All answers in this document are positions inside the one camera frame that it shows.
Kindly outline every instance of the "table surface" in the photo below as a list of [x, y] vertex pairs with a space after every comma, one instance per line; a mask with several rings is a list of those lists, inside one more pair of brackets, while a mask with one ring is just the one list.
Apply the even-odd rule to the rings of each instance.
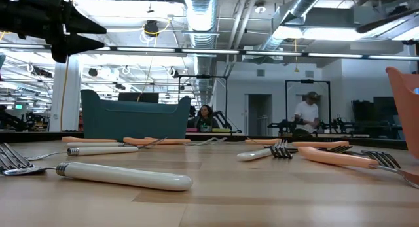
[[[61, 142], [11, 144], [24, 156], [65, 151]], [[115, 226], [419, 226], [419, 190], [380, 170], [337, 167], [301, 158], [237, 162], [259, 145], [157, 145], [137, 153], [67, 157], [65, 160], [186, 174], [186, 192], [168, 192], [61, 177], [54, 171], [0, 176], [2, 227]], [[354, 150], [377, 150], [354, 147]], [[419, 172], [404, 150], [390, 152], [403, 168]]]

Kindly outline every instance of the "white handle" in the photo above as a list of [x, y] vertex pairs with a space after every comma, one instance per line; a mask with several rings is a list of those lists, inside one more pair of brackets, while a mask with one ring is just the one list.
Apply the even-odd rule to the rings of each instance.
[[115, 184], [126, 184], [161, 190], [184, 191], [192, 184], [192, 179], [187, 175], [140, 171], [121, 167], [101, 166], [71, 162], [64, 168], [66, 177], [101, 181]]
[[108, 142], [108, 143], [83, 143], [83, 142], [72, 142], [68, 143], [67, 147], [69, 148], [79, 148], [79, 147], [119, 147], [124, 146], [124, 143], [118, 142]]
[[125, 147], [81, 147], [78, 156], [114, 154], [123, 152], [137, 152], [138, 148], [134, 146]]
[[237, 160], [241, 162], [251, 161], [258, 158], [264, 158], [266, 156], [272, 155], [269, 148], [254, 151], [254, 152], [243, 152], [237, 155]]

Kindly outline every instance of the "hat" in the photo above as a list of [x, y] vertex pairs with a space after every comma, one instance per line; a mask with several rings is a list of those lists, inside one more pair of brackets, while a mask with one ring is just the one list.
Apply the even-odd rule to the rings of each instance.
[[315, 92], [308, 92], [308, 93], [307, 93], [307, 97], [308, 97], [309, 99], [314, 99], [314, 100], [317, 100], [317, 99], [319, 98], [319, 95], [318, 95], [317, 93], [315, 93]]

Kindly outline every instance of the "woman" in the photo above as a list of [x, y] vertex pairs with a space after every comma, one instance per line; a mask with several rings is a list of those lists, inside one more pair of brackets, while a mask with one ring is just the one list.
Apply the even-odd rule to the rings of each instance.
[[211, 132], [212, 128], [219, 128], [217, 120], [212, 117], [212, 108], [203, 105], [198, 112], [198, 116], [188, 121], [189, 128], [198, 128], [199, 132]]

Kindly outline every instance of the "orange handle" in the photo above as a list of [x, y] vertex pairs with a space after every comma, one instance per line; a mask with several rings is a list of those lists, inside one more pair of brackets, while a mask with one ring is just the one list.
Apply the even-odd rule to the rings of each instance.
[[335, 164], [340, 166], [355, 166], [367, 169], [376, 169], [374, 167], [370, 167], [370, 165], [379, 164], [376, 160], [372, 160], [369, 158], [337, 154], [333, 152], [324, 152], [313, 147], [299, 147], [299, 154], [311, 161], [323, 162], [326, 164]]
[[73, 136], [65, 136], [61, 138], [61, 141], [66, 143], [71, 142], [83, 142], [83, 143], [107, 143], [107, 142], [118, 142], [116, 139], [81, 139]]
[[349, 146], [349, 142], [293, 142], [293, 145], [296, 147], [336, 148], [337, 146]]
[[[124, 142], [130, 145], [148, 145], [149, 143], [158, 139], [135, 139], [131, 137], [125, 137]], [[180, 145], [184, 143], [190, 143], [190, 139], [165, 139], [159, 142], [159, 145]]]
[[261, 145], [275, 145], [277, 142], [281, 142], [281, 139], [246, 139], [245, 142]]

